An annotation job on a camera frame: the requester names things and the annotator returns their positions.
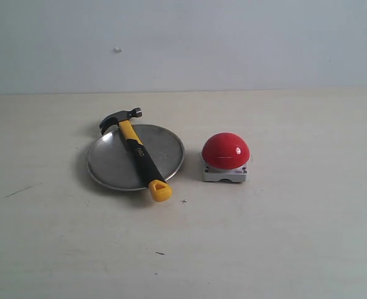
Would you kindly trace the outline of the yellow black claw hammer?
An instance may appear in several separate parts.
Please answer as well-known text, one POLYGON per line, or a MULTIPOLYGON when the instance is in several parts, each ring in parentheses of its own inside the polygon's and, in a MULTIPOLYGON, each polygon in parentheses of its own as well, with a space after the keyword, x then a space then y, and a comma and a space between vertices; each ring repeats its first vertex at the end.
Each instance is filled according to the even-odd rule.
POLYGON ((139 177, 149 189, 152 199, 156 202, 163 202, 171 197, 172 188, 162 177, 152 157, 130 123, 131 118, 139 118, 141 116, 142 111, 140 108, 134 108, 130 111, 122 110, 106 116, 100 122, 99 128, 103 135, 111 126, 117 125, 119 127, 133 156, 139 177))

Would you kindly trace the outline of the red dome push button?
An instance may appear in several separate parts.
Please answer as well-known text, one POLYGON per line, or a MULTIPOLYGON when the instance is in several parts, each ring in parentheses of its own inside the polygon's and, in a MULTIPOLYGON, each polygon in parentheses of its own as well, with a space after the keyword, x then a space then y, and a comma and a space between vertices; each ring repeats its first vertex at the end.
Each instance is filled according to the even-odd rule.
POLYGON ((251 159, 251 152, 240 136, 228 132, 211 136, 202 148, 201 158, 204 181, 247 181, 247 163, 251 159))

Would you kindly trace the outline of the round stainless steel plate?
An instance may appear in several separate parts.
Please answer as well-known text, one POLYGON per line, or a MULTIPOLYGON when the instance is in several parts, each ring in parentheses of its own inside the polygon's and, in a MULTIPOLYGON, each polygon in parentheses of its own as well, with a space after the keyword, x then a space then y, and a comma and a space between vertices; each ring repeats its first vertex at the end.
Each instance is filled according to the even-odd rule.
MULTIPOLYGON (((172 178, 184 161, 184 145, 179 137, 166 128, 133 125, 140 140, 155 162, 164 180, 172 178)), ((137 173, 133 156, 118 128, 106 133, 89 149, 87 168, 100 185, 116 191, 139 191, 146 184, 137 173)))

